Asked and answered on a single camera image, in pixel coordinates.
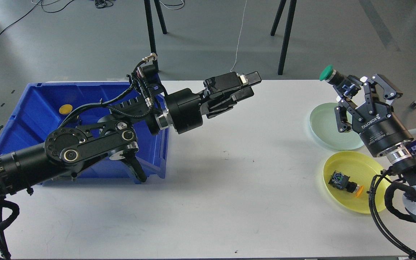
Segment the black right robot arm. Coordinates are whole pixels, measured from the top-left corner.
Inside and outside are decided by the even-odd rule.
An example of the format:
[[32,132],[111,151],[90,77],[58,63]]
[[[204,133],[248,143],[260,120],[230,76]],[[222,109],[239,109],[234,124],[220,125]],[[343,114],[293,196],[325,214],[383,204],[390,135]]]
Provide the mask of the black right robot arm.
[[416,223],[416,140],[401,123],[391,105],[402,93],[383,75],[368,79],[345,76],[330,69],[320,80],[331,84],[339,100],[335,107],[337,130],[356,132],[373,157],[386,157],[391,166],[372,178],[369,191],[371,216],[384,237],[416,260],[416,251],[397,239],[383,224],[375,198],[381,181],[391,181],[383,196],[386,209],[401,220]]

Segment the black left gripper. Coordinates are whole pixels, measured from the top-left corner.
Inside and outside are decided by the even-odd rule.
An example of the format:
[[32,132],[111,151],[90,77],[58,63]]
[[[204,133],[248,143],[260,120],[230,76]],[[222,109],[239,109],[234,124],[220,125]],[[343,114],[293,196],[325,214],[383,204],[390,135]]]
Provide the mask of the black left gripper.
[[[204,80],[204,91],[197,94],[189,88],[165,96],[165,105],[178,134],[203,125],[203,115],[211,119],[231,109],[240,101],[254,95],[252,86],[261,83],[258,72],[237,74],[229,72]],[[224,95],[216,99],[204,95]]]

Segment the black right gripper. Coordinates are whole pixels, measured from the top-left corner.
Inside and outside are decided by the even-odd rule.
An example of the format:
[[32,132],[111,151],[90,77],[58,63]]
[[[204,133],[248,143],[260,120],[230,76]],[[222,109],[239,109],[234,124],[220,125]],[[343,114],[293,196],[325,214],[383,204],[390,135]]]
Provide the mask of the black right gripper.
[[[381,74],[363,76],[360,81],[369,100],[356,107],[350,98],[337,97],[334,113],[338,132],[356,132],[373,157],[384,156],[386,150],[400,143],[411,142],[413,136],[394,114],[392,106],[394,100],[402,97],[403,93]],[[384,103],[379,101],[376,87],[383,90]],[[369,114],[373,102],[373,114]]]

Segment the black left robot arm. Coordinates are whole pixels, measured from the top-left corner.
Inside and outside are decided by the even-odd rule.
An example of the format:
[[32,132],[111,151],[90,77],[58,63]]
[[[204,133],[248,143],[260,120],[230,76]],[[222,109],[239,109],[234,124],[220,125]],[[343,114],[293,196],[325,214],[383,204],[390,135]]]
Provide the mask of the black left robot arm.
[[129,87],[111,100],[81,105],[69,112],[45,141],[0,155],[0,260],[9,260],[4,230],[20,213],[7,195],[68,173],[79,173],[110,158],[132,168],[139,181],[146,176],[137,160],[139,150],[133,125],[145,121],[152,135],[173,127],[179,134],[200,127],[203,115],[216,117],[239,101],[254,95],[261,82],[258,72],[229,72],[204,81],[204,89],[193,93],[186,88],[172,94],[157,78],[157,54],[144,57],[127,75]]

